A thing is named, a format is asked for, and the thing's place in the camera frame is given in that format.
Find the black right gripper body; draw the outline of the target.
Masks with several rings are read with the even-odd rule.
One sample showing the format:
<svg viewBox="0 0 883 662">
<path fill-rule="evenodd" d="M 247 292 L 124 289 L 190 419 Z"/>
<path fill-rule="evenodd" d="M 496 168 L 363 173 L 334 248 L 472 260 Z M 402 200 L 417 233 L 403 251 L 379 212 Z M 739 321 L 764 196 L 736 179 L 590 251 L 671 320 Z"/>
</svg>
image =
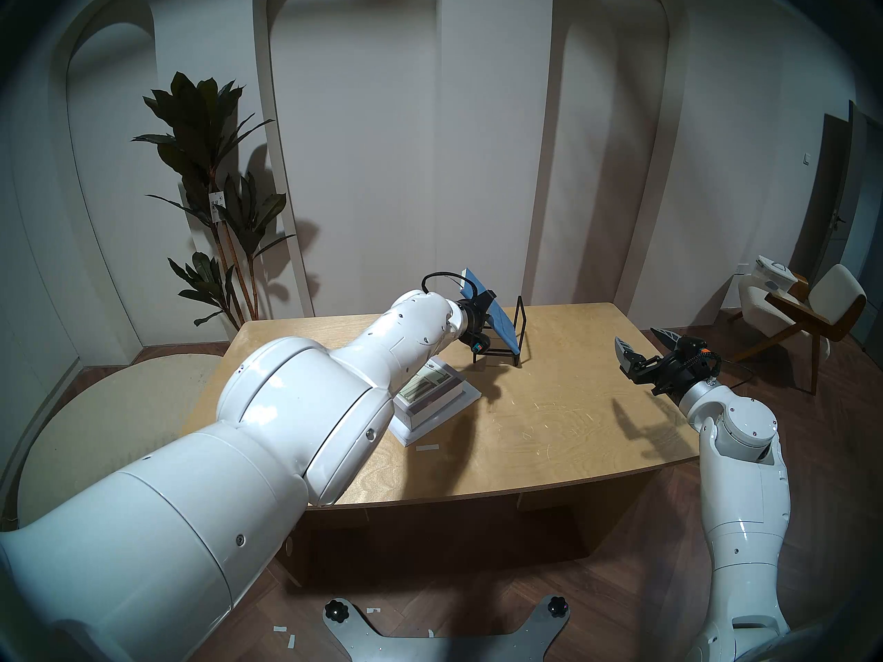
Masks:
<svg viewBox="0 0 883 662">
<path fill-rule="evenodd" d="M 644 357 L 644 368 L 630 379 L 637 385 L 653 386 L 652 394 L 667 394 L 680 400 L 700 381 L 714 380 L 721 371 L 722 357 L 704 347 L 687 347 L 664 358 Z"/>
</svg>

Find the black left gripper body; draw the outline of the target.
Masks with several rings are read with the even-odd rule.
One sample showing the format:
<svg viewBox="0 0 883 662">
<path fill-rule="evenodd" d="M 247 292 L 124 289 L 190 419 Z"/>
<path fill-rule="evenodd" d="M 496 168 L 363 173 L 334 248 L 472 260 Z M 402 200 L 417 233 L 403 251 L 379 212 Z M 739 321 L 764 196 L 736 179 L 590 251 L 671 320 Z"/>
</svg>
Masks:
<svg viewBox="0 0 883 662">
<path fill-rule="evenodd" d="M 462 343 L 491 343 L 490 337 L 484 332 L 489 316 L 487 318 L 477 317 L 473 307 L 473 298 L 461 298 L 456 303 L 465 319 L 465 329 L 459 336 L 459 341 Z"/>
</svg>

